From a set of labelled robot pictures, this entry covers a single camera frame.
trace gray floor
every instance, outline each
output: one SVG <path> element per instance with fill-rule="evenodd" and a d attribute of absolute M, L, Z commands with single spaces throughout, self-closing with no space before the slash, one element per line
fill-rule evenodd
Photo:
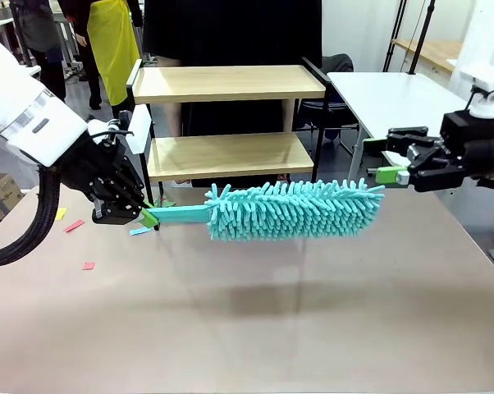
<path fill-rule="evenodd" d="M 67 81 L 66 103 L 76 111 L 80 116 L 86 119 L 92 115 L 100 120 L 107 121 L 112 118 L 112 111 L 107 103 L 106 94 L 103 91 L 103 104 L 100 111 L 91 111 L 88 105 L 89 87 L 86 82 L 79 82 L 76 77 Z M 153 120 L 156 136 L 167 136 L 167 125 L 163 116 L 161 106 L 153 106 Z M 310 132 L 300 132 L 306 149 L 311 149 Z M 355 133 L 345 131 L 342 139 L 347 146 L 352 146 L 356 141 Z M 137 158 L 134 158 L 136 168 L 140 168 Z M 366 177 L 365 169 L 368 167 L 380 167 L 386 165 L 380 158 L 364 158 L 364 162 L 359 171 L 359 176 Z M 330 181 L 332 179 L 345 179 L 350 167 L 350 156 L 338 143 L 324 141 L 322 147 L 322 160 L 320 162 L 318 179 Z M 10 172 L 16 179 L 21 188 L 31 188 L 37 185 L 37 174 L 35 169 L 25 165 L 9 153 L 0 149 L 0 172 Z M 308 180 L 310 174 L 293 175 L 294 181 Z M 372 178 L 367 178 L 370 185 L 373 184 Z M 446 192 L 439 192 L 442 202 L 457 217 L 464 229 L 478 242 L 478 244 L 487 250 L 494 246 L 494 190 L 477 188 L 472 181 L 467 181 L 464 186 L 457 190 L 453 195 Z"/>

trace yellow cloth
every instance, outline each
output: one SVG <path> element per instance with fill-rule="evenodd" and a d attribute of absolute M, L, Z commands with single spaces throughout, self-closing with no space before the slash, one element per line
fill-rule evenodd
<path fill-rule="evenodd" d="M 126 99 L 126 80 L 140 58 L 126 1 L 93 2 L 87 30 L 108 101 L 118 105 Z"/>

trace teal microfiber duster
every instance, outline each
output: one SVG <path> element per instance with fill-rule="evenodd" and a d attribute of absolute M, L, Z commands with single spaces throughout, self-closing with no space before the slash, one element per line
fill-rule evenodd
<path fill-rule="evenodd" d="M 283 240 L 307 236 L 355 236 L 377 215 L 384 186 L 367 189 L 364 179 L 340 186 L 323 183 L 277 182 L 218 196 L 217 187 L 205 194 L 205 205 L 152 208 L 160 222 L 206 222 L 213 240 Z"/>

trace pink paper piece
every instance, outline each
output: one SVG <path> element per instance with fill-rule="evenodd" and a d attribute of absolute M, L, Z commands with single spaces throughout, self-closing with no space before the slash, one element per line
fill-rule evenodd
<path fill-rule="evenodd" d="M 84 263 L 83 264 L 83 270 L 90 270 L 90 269 L 94 269 L 94 265 L 96 265 L 96 263 Z"/>
<path fill-rule="evenodd" d="M 85 224 L 85 221 L 84 220 L 78 220 L 77 222 L 75 222 L 74 224 L 71 224 L 69 227 L 67 227 L 65 230 L 63 230 L 64 232 L 70 232 L 72 230 L 74 230 L 75 228 L 81 226 L 82 224 Z"/>

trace cardboard box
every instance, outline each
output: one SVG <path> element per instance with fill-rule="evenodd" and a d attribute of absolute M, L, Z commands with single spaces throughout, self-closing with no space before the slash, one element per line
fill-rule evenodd
<path fill-rule="evenodd" d="M 0 220 L 21 201 L 23 194 L 10 174 L 0 173 Z"/>

